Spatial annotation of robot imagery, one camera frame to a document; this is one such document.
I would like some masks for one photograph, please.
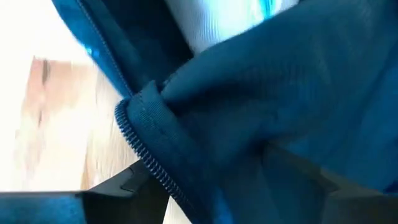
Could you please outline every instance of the blue jacket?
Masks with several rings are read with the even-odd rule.
[[[161,0],[53,3],[191,222],[344,223],[339,190],[398,192],[398,1],[302,1],[195,58]]]

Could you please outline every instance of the wooden floor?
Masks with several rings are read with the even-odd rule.
[[[0,27],[1,191],[89,189],[137,160],[114,120],[121,97],[49,0],[0,0]],[[164,223],[189,221],[170,200]]]

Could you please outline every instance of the zipper teeth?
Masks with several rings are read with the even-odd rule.
[[[115,108],[116,122],[130,147],[142,159],[145,166],[149,169],[151,174],[163,185],[170,196],[174,198],[177,203],[188,204],[186,196],[181,191],[180,187],[172,180],[169,174],[163,167],[154,159],[144,143],[139,139],[136,132],[133,130],[130,121],[127,118],[126,106],[129,100],[122,100]]]
[[[99,39],[101,40],[103,47],[105,48],[105,52],[106,54],[109,56],[109,58],[111,59],[111,63],[113,68],[115,69],[116,73],[118,74],[119,78],[122,80],[124,87],[126,88],[126,90],[128,91],[130,96],[133,96],[132,91],[129,88],[129,85],[127,84],[127,81],[124,79],[122,72],[120,71],[119,66],[117,65],[113,54],[111,53],[107,42],[105,41],[105,38],[103,37],[102,33],[100,32],[100,30],[98,29],[97,25],[94,23],[94,21],[92,20],[90,14],[88,13],[86,7],[83,5],[83,3],[81,2],[81,0],[76,0],[76,2],[78,3],[80,9],[83,11],[84,15],[86,16],[86,18],[88,19],[88,21],[90,22],[92,28],[94,28],[94,31],[97,33]]]

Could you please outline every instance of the zipper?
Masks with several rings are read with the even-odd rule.
[[[156,161],[156,159],[146,148],[146,145],[140,140],[137,133],[134,131],[127,117],[126,108],[128,103],[129,100],[124,99],[120,101],[115,108],[116,122],[127,143],[143,161],[151,174],[163,185],[167,193],[169,193],[169,195],[173,197],[181,207],[188,208],[195,212],[192,204],[188,201],[181,188],[175,183],[165,169]]]
[[[131,89],[129,88],[129,85],[127,84],[127,81],[124,79],[122,72],[119,68],[119,65],[116,63],[116,60],[113,57],[113,54],[110,51],[109,45],[108,43],[105,41],[104,36],[102,35],[102,33],[100,32],[100,30],[98,29],[97,25],[95,24],[95,22],[93,21],[93,19],[91,18],[90,13],[87,11],[85,5],[83,4],[82,0],[75,0],[77,2],[77,4],[79,5],[80,9],[82,10],[82,12],[84,13],[85,17],[87,18],[87,20],[90,22],[91,27],[94,29],[94,31],[96,32],[96,34],[98,35],[104,49],[105,49],[105,54],[111,59],[111,63],[112,66],[114,68],[115,73],[118,75],[118,77],[122,80],[124,87],[126,88],[127,92],[129,93],[129,96],[133,96],[133,92],[131,91]]]
[[[75,0],[81,10],[83,11],[85,17],[89,20],[92,28],[94,28],[98,37],[103,44],[105,49],[105,53],[111,59],[111,63],[113,64],[114,71],[122,82],[124,86],[127,88],[130,96],[133,96],[133,92],[129,88],[127,81],[124,79],[120,68],[118,67],[113,54],[110,51],[110,48],[105,41],[102,33],[96,26],[95,22],[92,20],[90,13],[86,10],[85,5],[82,3],[82,0]],[[138,135],[134,131],[130,121],[127,117],[126,107],[128,104],[128,99],[123,99],[119,102],[119,104],[115,107],[115,118],[116,122],[121,130],[125,140],[130,145],[130,147],[134,150],[137,156],[143,161],[144,165],[148,168],[149,172],[163,185],[167,193],[174,198],[174,200],[182,207],[185,208],[189,213],[196,214],[195,209],[192,204],[188,201],[185,194],[182,192],[181,188],[175,183],[175,181],[171,178],[171,176],[165,171],[165,169],[156,161],[156,159],[152,156],[152,154],[148,151],[145,144],[139,139]]]

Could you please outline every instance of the wooden surface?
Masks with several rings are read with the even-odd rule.
[[[137,160],[121,97],[50,0],[0,0],[0,27],[0,191],[88,189]],[[170,200],[164,223],[189,221]]]

